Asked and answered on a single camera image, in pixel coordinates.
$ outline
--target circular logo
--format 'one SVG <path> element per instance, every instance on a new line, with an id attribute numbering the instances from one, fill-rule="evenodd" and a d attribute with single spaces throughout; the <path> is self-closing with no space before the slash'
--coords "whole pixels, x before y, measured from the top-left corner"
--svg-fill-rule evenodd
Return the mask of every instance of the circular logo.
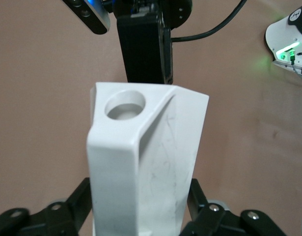
<path id="1" fill-rule="evenodd" d="M 298 9 L 297 11 L 295 11 L 293 14 L 290 15 L 289 20 L 290 21 L 295 21 L 298 19 L 298 17 L 300 16 L 300 13 L 302 12 L 301 9 Z"/>

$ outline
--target brown surface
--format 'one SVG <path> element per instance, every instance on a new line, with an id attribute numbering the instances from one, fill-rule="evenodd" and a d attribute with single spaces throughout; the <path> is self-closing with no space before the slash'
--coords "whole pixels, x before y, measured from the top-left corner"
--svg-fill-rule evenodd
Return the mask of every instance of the brown surface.
<path id="1" fill-rule="evenodd" d="M 209 30 L 238 2 L 193 0 L 173 35 Z M 249 0 L 217 34 L 173 50 L 174 84 L 210 95 L 194 173 L 206 195 L 236 214 L 262 210 L 294 236 L 302 220 L 302 83 L 271 64 L 263 36 L 301 5 Z M 35 213 L 88 176 L 96 81 L 126 81 L 112 15 L 110 32 L 97 36 L 59 0 L 0 0 L 0 213 Z M 90 221 L 81 235 L 90 235 Z"/>

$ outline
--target angled face of white block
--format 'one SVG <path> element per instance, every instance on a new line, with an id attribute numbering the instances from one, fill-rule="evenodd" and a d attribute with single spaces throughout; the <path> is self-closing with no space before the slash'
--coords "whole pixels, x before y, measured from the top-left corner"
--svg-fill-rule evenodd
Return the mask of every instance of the angled face of white block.
<path id="1" fill-rule="evenodd" d="M 97 83 L 92 98 L 96 235 L 178 235 L 209 97 L 171 85 Z"/>

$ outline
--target white plastic block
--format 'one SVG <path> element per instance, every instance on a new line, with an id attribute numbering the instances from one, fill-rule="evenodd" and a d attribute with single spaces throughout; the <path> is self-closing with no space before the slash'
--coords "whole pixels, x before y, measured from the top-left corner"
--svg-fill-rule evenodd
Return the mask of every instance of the white plastic block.
<path id="1" fill-rule="evenodd" d="M 180 233 L 209 97 L 97 83 L 87 138 L 97 236 Z"/>

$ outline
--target green light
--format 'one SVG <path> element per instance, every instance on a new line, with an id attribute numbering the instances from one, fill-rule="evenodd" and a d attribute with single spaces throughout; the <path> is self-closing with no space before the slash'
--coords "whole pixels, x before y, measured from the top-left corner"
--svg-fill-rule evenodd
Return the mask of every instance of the green light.
<path id="1" fill-rule="evenodd" d="M 281 50 L 278 50 L 276 52 L 276 55 L 279 56 L 280 54 L 282 54 L 284 52 L 287 52 L 287 51 L 291 50 L 292 48 L 297 47 L 298 45 L 299 45 L 299 42 L 293 43 L 293 44 L 291 44 L 291 45 L 289 45 L 289 46 L 287 46 L 287 47 L 285 47 L 285 48 L 283 48 Z"/>

